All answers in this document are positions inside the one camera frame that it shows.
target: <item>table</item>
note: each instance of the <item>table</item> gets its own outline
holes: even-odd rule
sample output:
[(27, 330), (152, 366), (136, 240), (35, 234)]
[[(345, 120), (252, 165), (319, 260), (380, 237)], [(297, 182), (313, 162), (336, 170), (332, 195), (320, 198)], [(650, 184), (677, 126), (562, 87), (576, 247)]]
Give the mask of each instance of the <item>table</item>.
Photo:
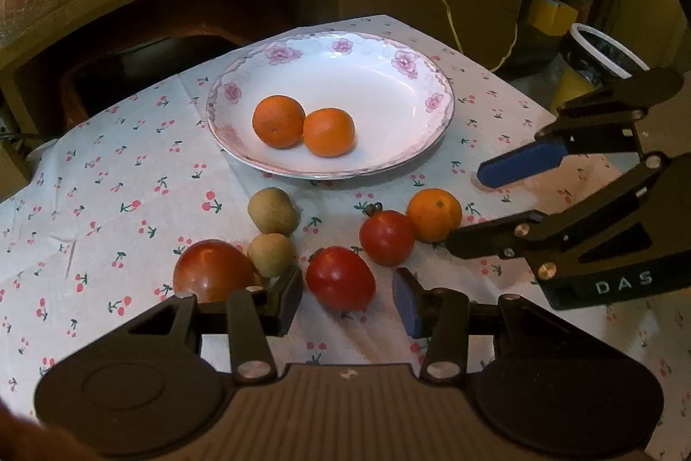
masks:
[[(604, 157), (573, 156), (557, 171), (509, 190), (480, 190), (472, 181), (478, 164), (531, 139), (552, 116), (465, 56), (387, 16), (288, 34), (324, 29), (390, 37), (435, 60), (457, 97), (442, 143), (394, 171), (333, 183), (275, 178), (236, 162), (208, 133), (204, 107), (215, 77), (248, 48), (170, 77), (76, 127), (44, 156), (32, 184), (0, 205), (0, 353), (7, 358), (0, 397), (12, 409), (33, 415), (33, 389), (54, 362), (170, 296), (174, 264), (186, 246), (221, 238), (246, 248), (257, 234), (247, 201), (265, 186), (282, 188), (301, 209), (294, 240), (304, 267), (317, 248), (357, 247), (368, 202), (404, 210), (418, 190), (445, 188), (462, 202), (463, 223), (472, 224), (528, 208), (553, 213), (617, 176)], [(426, 341), (406, 336), (390, 271), (370, 264), (377, 295), (362, 314), (327, 312), (305, 291), (289, 334), (271, 339), (279, 368), (287, 362), (419, 367)], [(548, 307), (523, 260), (461, 261), (444, 248), (416, 243), (406, 266), (425, 287), (458, 289), (479, 302), (515, 292)], [(666, 410), (649, 453), (685, 459), (691, 451), (688, 292), (560, 315), (657, 375)], [(490, 338), (472, 338), (469, 370), (481, 368), (491, 353)], [(202, 355), (229, 369), (224, 338), (205, 339)]]

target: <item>plate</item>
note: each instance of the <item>plate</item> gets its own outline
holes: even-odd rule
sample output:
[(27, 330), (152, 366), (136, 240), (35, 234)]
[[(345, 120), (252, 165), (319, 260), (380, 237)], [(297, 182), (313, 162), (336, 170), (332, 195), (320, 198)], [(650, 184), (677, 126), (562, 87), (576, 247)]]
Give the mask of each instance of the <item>plate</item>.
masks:
[[(252, 129), (260, 101), (290, 96), (305, 112), (341, 108), (357, 145), (341, 157), (312, 155), (304, 143), (264, 144)], [(248, 51), (218, 77), (206, 119), (230, 155), (291, 178), (345, 179), (401, 165), (440, 140), (454, 109), (447, 77), (426, 56), (388, 38), (357, 32), (292, 35)]]

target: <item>large orange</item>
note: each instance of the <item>large orange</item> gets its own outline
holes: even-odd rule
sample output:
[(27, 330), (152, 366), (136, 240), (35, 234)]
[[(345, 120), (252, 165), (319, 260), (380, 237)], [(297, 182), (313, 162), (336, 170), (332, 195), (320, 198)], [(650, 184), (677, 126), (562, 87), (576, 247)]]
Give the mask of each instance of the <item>large orange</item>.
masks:
[(303, 134), (305, 110), (289, 96), (269, 96), (257, 104), (252, 129), (269, 147), (286, 149), (295, 145)]
[(453, 194), (439, 188), (427, 188), (415, 194), (406, 212), (415, 229), (415, 238), (440, 242), (461, 224), (461, 204)]
[(355, 124), (346, 111), (322, 108), (305, 118), (303, 137), (317, 157), (338, 157), (355, 146)]

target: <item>white tablecloth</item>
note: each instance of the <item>white tablecloth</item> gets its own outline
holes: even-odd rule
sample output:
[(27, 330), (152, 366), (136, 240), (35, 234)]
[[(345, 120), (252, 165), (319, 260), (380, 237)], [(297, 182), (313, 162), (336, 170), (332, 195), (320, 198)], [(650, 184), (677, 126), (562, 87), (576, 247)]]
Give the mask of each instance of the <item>white tablecloth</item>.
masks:
[[(208, 133), (204, 108), (215, 77), (248, 48), (161, 81), (76, 127), (45, 155), (32, 184), (0, 204), (0, 397), (11, 408), (33, 415), (35, 385), (55, 361), (169, 296), (175, 261), (187, 245), (221, 238), (246, 248), (257, 234), (247, 201), (265, 186), (281, 187), (301, 207), (294, 239), (304, 266), (317, 248), (357, 247), (368, 202), (405, 210), (418, 190), (444, 188), (462, 202), (463, 223), (471, 224), (531, 208), (553, 213), (616, 177), (603, 157), (568, 157), (557, 171), (510, 190), (478, 190), (471, 182), (478, 164), (530, 140), (552, 116), (455, 50), (391, 18), (300, 32), (326, 28), (388, 36), (436, 60), (457, 97), (441, 145), (395, 171), (334, 183), (272, 178), (234, 161)], [(203, 206), (212, 200), (219, 205)], [(426, 342), (406, 336), (390, 271), (370, 265), (377, 295), (363, 314), (325, 312), (305, 291), (288, 336), (271, 339), (279, 366), (419, 366)], [(451, 287), (479, 302), (515, 292), (548, 307), (523, 260), (461, 261), (444, 248), (416, 243), (406, 265), (426, 287)], [(666, 409), (649, 453), (685, 459), (691, 451), (691, 294), (560, 315), (657, 375)], [(478, 370), (491, 354), (491, 339), (472, 338), (469, 369)], [(205, 339), (203, 357), (227, 370), (226, 340)]]

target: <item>tangerine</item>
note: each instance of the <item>tangerine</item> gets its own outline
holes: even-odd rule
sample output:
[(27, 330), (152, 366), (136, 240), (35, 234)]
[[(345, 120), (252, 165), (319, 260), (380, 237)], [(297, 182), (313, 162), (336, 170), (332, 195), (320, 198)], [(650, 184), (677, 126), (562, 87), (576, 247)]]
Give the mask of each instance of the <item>tangerine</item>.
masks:
[(406, 212), (422, 242), (440, 242), (461, 224), (461, 204), (453, 194), (440, 188), (427, 188), (415, 194)]
[(297, 100), (276, 94), (257, 104), (252, 129), (257, 137), (274, 149), (287, 149), (303, 135), (305, 110)]
[(346, 111), (322, 108), (305, 118), (303, 137), (317, 157), (339, 157), (355, 146), (355, 124)]

